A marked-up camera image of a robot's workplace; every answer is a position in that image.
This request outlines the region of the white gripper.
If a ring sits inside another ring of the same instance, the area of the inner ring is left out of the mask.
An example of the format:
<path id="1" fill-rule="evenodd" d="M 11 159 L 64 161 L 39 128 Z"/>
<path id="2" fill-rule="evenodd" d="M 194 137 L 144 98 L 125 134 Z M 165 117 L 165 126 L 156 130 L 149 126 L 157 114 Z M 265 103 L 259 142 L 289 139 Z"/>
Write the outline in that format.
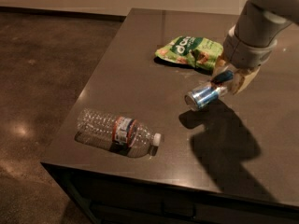
<path id="1" fill-rule="evenodd" d="M 230 93 L 242 92 L 259 73 L 257 66 L 269 60 L 277 43 L 274 40 L 264 48 L 247 45 L 235 34 L 235 27 L 231 28 L 223 42 L 224 57 L 220 55 L 215 63 L 212 82 L 220 85 L 232 80 Z"/>

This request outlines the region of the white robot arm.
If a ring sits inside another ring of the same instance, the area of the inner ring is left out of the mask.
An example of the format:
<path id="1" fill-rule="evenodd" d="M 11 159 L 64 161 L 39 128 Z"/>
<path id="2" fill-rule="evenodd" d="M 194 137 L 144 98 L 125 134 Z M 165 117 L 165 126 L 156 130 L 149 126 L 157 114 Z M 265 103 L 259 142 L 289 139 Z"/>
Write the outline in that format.
<path id="1" fill-rule="evenodd" d="M 299 23 L 299 0 L 247 0 L 223 42 L 213 74 L 231 69 L 229 89 L 242 92 L 269 60 L 278 34 L 293 23 Z"/>

